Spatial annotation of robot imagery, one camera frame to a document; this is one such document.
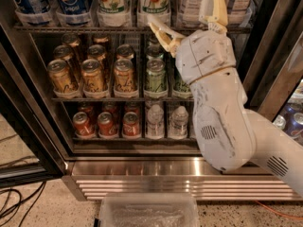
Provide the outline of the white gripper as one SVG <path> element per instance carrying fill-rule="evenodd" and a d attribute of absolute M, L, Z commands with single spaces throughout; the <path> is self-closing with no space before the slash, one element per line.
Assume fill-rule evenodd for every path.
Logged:
<path fill-rule="evenodd" d="M 199 21 L 209 30 L 197 30 L 188 37 L 172 30 L 153 14 L 147 19 L 164 50 L 176 57 L 176 68 L 185 83 L 236 65 L 232 42 L 224 34 L 228 25 L 225 0 L 202 0 Z"/>

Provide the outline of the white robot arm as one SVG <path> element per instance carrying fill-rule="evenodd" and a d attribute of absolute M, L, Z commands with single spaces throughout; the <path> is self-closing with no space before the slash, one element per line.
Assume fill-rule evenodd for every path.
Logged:
<path fill-rule="evenodd" d="M 303 196 L 303 148 L 264 116 L 244 107 L 247 95 L 227 37 L 225 0 L 202 0 L 199 21 L 207 30 L 184 36 L 157 16 L 148 25 L 194 99 L 193 126 L 205 160 L 221 172 L 247 162 L 269 171 Z"/>

